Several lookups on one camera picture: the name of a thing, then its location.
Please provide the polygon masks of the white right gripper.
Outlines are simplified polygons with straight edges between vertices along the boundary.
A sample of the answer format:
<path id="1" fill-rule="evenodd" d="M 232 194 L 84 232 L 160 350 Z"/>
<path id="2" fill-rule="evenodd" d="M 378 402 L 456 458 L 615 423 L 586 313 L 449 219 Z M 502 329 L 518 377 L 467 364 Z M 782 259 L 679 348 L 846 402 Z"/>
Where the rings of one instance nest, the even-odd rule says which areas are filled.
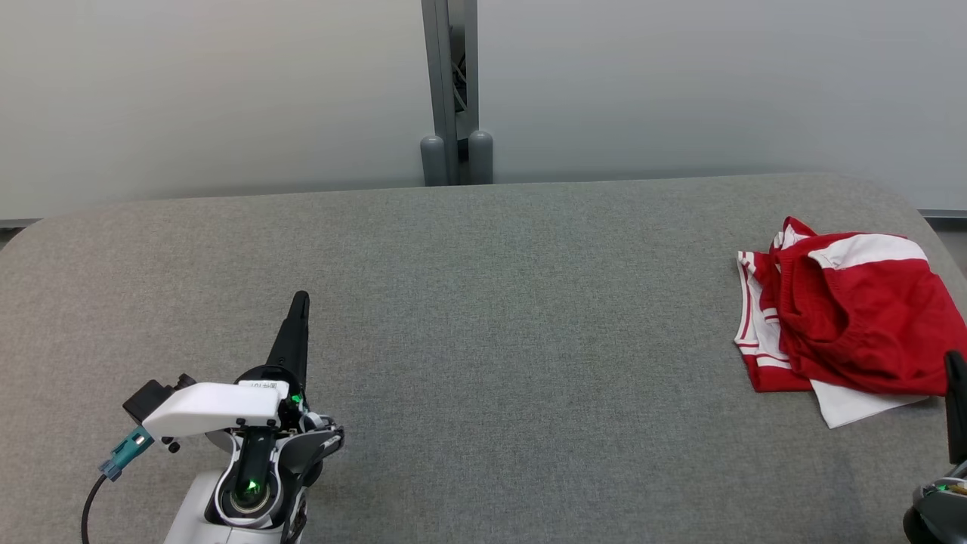
<path id="1" fill-rule="evenodd" d="M 966 362 L 959 351 L 946 353 L 946 373 L 947 454 L 956 467 L 919 487 L 918 502 L 932 495 L 966 502 Z"/>

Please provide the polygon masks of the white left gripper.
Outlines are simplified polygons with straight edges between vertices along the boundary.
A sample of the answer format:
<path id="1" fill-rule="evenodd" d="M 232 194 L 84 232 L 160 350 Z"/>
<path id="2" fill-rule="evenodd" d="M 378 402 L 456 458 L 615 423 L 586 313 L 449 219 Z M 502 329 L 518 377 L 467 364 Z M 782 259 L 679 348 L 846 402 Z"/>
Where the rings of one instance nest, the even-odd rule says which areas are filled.
<path id="1" fill-rule="evenodd" d="M 278 428 L 280 411 L 304 393 L 310 341 L 310 294 L 295 292 L 266 364 L 237 382 L 143 385 L 143 429 L 155 440 L 225 429 Z"/>

